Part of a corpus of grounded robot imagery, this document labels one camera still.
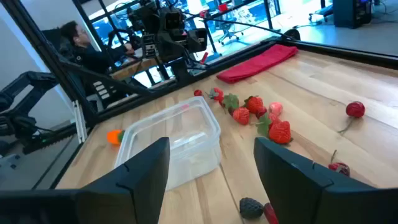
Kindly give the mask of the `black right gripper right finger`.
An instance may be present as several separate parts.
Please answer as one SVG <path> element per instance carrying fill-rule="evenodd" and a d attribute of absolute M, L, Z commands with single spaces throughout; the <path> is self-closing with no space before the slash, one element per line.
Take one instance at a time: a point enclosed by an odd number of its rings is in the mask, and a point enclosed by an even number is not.
<path fill-rule="evenodd" d="M 378 189 L 266 138 L 254 160 L 279 223 L 397 223 L 397 189 Z"/>

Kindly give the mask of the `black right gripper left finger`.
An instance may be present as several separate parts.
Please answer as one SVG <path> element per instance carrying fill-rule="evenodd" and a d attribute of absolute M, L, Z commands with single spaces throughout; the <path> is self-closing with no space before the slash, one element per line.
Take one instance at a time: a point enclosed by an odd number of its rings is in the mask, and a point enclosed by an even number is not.
<path fill-rule="evenodd" d="M 80 189 L 1 192 L 1 223 L 157 223 L 168 180 L 162 137 Z"/>

